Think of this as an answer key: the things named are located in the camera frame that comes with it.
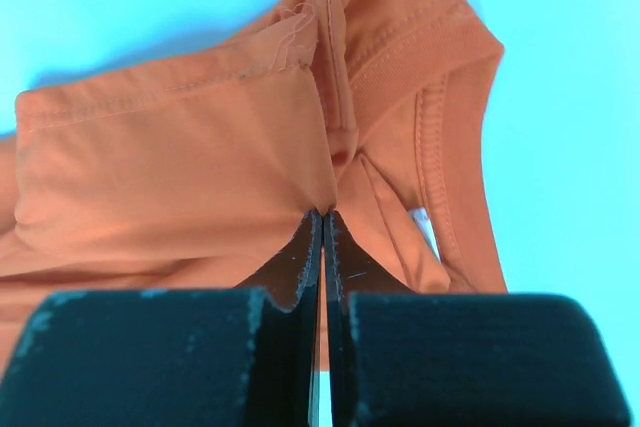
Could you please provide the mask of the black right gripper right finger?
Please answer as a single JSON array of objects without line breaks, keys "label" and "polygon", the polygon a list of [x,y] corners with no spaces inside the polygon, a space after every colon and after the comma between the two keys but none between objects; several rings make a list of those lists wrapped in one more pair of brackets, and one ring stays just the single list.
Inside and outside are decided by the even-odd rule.
[{"label": "black right gripper right finger", "polygon": [[324,220],[337,426],[628,426],[592,317],[544,294],[418,294]]}]

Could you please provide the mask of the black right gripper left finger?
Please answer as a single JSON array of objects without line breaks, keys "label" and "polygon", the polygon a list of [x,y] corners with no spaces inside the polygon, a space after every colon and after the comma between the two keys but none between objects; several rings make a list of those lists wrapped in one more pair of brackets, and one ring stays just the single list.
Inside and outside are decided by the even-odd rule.
[{"label": "black right gripper left finger", "polygon": [[29,318],[5,426],[314,426],[322,219],[231,289],[76,290]]}]

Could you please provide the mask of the orange t shirt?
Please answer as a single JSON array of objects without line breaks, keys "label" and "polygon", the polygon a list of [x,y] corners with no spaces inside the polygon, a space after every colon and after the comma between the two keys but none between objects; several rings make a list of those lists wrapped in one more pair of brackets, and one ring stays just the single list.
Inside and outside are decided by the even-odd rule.
[{"label": "orange t shirt", "polygon": [[52,292],[232,287],[336,209],[423,293],[506,288],[468,0],[281,0],[195,53],[22,93],[1,142],[1,357]]}]

